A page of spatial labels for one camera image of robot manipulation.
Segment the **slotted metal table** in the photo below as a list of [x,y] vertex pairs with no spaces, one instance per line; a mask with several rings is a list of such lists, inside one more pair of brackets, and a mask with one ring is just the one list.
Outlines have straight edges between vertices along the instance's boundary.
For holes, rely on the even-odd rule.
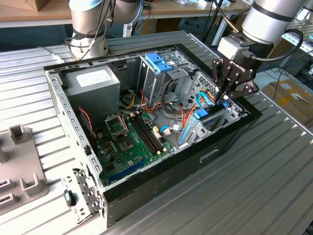
[[[182,43],[207,65],[215,55],[184,31],[109,40],[113,53]],[[49,47],[72,61],[64,46]],[[301,234],[313,220],[313,136],[262,93],[262,113],[236,145],[205,169],[105,231],[99,215],[80,226],[63,198],[60,176],[75,156],[57,119],[42,49],[0,53],[0,133],[32,128],[49,193],[0,216],[0,234],[265,235]]]

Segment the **yellow wire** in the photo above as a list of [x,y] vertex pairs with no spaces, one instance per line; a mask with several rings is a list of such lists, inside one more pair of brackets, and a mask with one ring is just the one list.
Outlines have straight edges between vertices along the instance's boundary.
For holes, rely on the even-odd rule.
[[135,104],[135,97],[136,97],[136,94],[133,95],[133,100],[129,106],[125,107],[126,109],[130,109],[131,107],[133,107],[133,105]]
[[209,92],[209,91],[206,91],[208,94],[209,94],[209,96],[212,98],[212,99],[214,99],[214,96]]

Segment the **wooden shelf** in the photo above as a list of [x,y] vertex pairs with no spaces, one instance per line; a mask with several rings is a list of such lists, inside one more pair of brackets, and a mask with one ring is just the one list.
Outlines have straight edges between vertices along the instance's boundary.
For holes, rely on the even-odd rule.
[[[223,8],[223,11],[240,11],[247,6],[248,4],[237,1],[236,3],[232,3],[230,7]],[[183,17],[183,14],[208,13],[209,10],[209,6],[202,7],[197,3],[193,3],[192,5],[181,5],[175,0],[172,2],[155,0],[151,3],[151,15],[164,15],[164,18],[167,18],[166,15],[169,14],[182,14]],[[148,12],[143,11],[142,14],[148,15]],[[67,0],[49,0],[39,12],[0,5],[0,22],[59,19],[71,19]]]

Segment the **grey plastic holder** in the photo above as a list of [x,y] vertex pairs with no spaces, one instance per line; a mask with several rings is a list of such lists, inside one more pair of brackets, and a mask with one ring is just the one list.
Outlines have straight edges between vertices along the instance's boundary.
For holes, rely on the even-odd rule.
[[0,215],[48,193],[30,128],[0,134]]

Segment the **red cable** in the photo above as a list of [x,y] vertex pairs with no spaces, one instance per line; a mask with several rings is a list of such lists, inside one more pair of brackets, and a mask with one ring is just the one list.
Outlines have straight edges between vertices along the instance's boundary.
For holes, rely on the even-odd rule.
[[83,110],[82,108],[78,108],[79,111],[83,112],[85,114],[85,116],[88,119],[89,125],[90,125],[90,131],[91,131],[91,145],[93,146],[93,128],[92,128],[92,124],[91,124],[91,119],[89,118],[88,114],[85,112],[85,110]]

